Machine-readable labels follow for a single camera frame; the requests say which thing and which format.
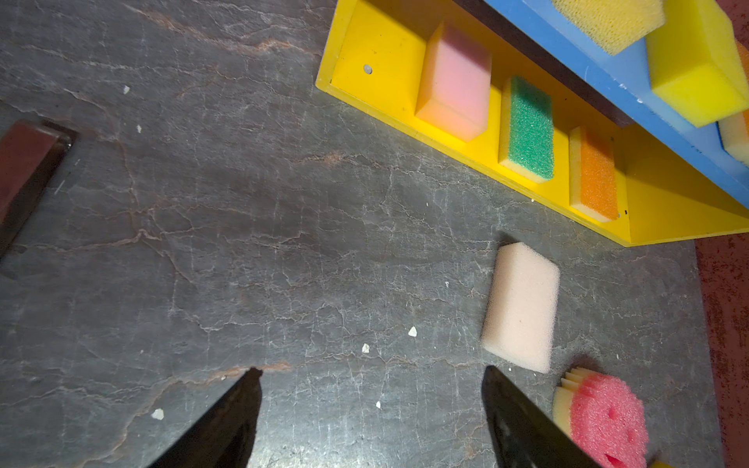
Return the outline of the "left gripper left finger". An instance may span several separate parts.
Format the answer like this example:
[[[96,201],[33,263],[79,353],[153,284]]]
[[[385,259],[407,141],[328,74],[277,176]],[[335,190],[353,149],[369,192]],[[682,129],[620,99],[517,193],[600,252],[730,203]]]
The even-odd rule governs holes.
[[[261,410],[261,376],[251,368],[189,430],[150,466],[248,466]]]

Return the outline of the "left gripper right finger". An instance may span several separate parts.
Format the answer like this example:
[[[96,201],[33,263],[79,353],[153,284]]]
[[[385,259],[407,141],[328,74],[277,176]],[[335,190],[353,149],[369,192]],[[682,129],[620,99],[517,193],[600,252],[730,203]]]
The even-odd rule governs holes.
[[[481,395],[499,467],[599,467],[497,367]]]

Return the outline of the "round pink smiley sponge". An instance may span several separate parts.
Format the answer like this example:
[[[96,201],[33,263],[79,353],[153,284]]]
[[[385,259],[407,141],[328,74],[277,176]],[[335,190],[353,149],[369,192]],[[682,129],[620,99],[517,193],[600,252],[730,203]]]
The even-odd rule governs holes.
[[[621,379],[573,368],[555,389],[552,418],[602,467],[645,468],[644,404]]]

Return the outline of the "beige white sponge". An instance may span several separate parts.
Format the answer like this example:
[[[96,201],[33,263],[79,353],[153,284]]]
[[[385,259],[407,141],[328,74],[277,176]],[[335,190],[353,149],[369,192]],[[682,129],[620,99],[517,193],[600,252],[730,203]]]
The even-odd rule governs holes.
[[[523,243],[497,251],[481,345],[515,366],[551,367],[560,268]]]

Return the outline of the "orange sponge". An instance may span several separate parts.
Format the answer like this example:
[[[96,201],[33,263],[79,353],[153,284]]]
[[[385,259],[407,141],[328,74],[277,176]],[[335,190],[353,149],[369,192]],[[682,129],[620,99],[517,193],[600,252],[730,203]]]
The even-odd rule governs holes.
[[[735,44],[748,93],[748,50],[738,40],[735,40]],[[719,131],[727,153],[748,167],[748,105],[743,111],[722,119]]]
[[[570,205],[597,222],[619,216],[612,143],[585,126],[570,134]]]

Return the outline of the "green sponge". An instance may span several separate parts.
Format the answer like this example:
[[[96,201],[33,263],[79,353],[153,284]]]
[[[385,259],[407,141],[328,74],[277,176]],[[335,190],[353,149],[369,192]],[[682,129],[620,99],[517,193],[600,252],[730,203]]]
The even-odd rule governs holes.
[[[501,96],[499,164],[533,183],[554,177],[552,99],[521,76],[506,79]]]

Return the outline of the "small yellow square sponge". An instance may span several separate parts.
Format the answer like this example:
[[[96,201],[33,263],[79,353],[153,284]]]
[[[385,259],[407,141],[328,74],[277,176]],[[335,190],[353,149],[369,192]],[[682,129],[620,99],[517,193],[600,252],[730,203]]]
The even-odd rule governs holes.
[[[733,23],[713,0],[663,3],[665,23],[646,37],[651,90],[696,128],[748,107]]]

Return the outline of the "long yellow sponge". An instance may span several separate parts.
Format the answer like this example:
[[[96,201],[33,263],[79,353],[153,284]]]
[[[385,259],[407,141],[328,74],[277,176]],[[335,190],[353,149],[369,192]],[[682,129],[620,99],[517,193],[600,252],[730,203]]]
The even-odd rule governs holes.
[[[665,24],[661,0],[552,0],[551,3],[610,56]]]

